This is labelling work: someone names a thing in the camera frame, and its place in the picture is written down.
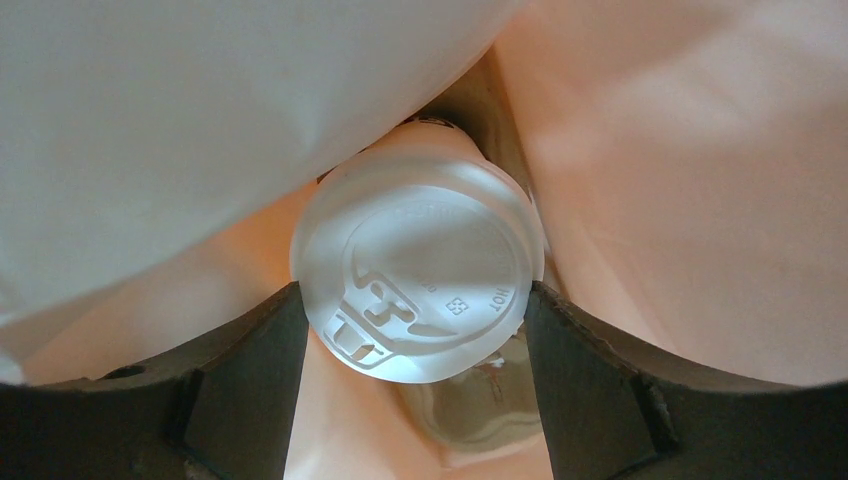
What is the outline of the orange paper bag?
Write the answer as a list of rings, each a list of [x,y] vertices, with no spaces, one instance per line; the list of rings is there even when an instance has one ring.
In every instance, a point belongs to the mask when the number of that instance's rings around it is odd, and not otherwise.
[[[1,388],[102,378],[300,288],[323,178],[489,51],[533,285],[711,368],[847,385],[843,1],[5,1]],[[444,478],[391,381],[306,320],[282,478]]]

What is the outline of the lidded white coffee cup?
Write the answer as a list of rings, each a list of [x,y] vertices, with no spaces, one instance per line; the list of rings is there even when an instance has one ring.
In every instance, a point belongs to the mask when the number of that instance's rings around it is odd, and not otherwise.
[[[530,195],[433,117],[332,169],[290,248],[326,348],[359,373],[407,384],[447,379],[505,344],[543,271]]]

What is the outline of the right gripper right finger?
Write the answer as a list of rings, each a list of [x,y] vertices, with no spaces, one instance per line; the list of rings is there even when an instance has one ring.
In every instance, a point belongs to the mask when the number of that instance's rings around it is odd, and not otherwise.
[[[711,368],[530,292],[529,359],[557,479],[843,479],[847,385]]]

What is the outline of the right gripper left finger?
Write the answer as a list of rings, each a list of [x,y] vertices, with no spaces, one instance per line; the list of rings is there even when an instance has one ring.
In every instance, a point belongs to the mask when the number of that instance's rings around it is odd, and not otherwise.
[[[308,323],[291,283],[102,378],[1,388],[5,479],[280,479]]]

